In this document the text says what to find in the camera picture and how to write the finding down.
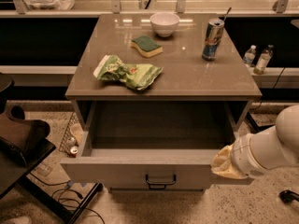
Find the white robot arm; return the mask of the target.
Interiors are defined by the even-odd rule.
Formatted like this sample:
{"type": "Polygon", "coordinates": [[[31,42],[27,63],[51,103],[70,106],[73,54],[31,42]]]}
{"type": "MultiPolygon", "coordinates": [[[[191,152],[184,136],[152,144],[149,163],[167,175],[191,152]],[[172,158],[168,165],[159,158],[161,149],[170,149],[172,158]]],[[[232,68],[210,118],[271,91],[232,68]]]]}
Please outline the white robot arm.
{"type": "Polygon", "coordinates": [[[232,179],[256,178],[270,170],[299,164],[299,105],[281,111],[276,124],[238,137],[213,158],[211,171],[232,179]]]}

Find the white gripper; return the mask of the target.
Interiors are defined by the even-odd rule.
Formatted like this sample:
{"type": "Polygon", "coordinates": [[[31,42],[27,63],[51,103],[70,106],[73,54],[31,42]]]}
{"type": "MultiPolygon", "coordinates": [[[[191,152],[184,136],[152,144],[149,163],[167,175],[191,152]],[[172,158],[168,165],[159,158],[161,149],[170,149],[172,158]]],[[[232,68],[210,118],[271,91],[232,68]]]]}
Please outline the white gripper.
{"type": "Polygon", "coordinates": [[[243,135],[237,138],[232,146],[221,149],[212,160],[212,173],[231,179],[255,178],[264,175],[266,169],[257,162],[251,151],[251,137],[251,133],[243,135]]]}

